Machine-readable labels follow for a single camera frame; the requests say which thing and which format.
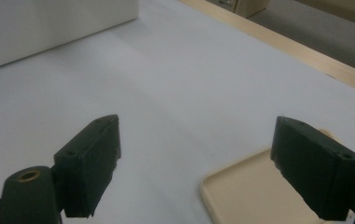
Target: white box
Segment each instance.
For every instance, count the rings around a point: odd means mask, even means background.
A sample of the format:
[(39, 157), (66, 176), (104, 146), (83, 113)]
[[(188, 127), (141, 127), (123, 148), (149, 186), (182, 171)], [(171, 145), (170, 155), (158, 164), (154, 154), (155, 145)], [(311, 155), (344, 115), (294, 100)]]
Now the white box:
[(0, 65), (138, 15), (138, 0), (0, 0)]

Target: brass insert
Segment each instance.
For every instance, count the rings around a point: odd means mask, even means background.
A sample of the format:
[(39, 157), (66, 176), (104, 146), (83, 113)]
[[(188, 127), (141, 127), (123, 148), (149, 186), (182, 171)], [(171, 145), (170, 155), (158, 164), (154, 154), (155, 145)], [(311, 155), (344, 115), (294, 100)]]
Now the brass insert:
[(31, 170), (31, 171), (26, 171), (20, 177), (18, 177), (18, 182), (20, 183), (25, 183), (32, 181), (40, 176), (40, 171), (38, 170)]

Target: wooden edge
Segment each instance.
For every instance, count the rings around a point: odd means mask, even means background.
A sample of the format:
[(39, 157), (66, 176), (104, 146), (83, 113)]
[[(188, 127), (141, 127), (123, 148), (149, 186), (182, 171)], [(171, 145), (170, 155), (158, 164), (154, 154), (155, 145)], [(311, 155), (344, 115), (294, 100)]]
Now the wooden edge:
[(262, 42), (279, 49), (292, 57), (312, 66), (329, 77), (346, 83), (355, 89), (355, 68), (319, 53), (287, 37), (242, 18), (232, 12), (217, 7), (205, 0), (179, 0), (219, 21), (251, 35)]
[(213, 222), (215, 224), (219, 224), (220, 222), (219, 222), (218, 218), (215, 216), (215, 209), (211, 205), (212, 202), (211, 202), (211, 198), (210, 198), (210, 193), (206, 189), (206, 181), (207, 181), (208, 177), (209, 176), (206, 176), (203, 179), (203, 182), (202, 182), (202, 184), (200, 186), (200, 194), (201, 194), (201, 198), (203, 200), (203, 203), (204, 203), (204, 205), (206, 207), (206, 210), (209, 213), (210, 217), (212, 218)]

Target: beige tray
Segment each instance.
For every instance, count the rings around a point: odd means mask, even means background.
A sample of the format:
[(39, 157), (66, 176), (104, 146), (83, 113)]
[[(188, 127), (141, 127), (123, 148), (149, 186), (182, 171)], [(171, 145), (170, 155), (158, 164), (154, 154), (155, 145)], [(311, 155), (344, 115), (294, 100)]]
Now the beige tray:
[(201, 193), (217, 224), (326, 222), (305, 204), (270, 160), (270, 149), (204, 179)]

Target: white table surface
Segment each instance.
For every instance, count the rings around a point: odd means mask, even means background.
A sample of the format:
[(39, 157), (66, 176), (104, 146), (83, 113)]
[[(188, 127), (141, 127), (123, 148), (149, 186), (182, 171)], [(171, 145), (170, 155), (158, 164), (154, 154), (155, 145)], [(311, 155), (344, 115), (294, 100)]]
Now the white table surface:
[(206, 174), (271, 146), (277, 116), (355, 151), (355, 90), (178, 1), (0, 67), (0, 194), (93, 119), (118, 114), (122, 158), (90, 219), (211, 223)]

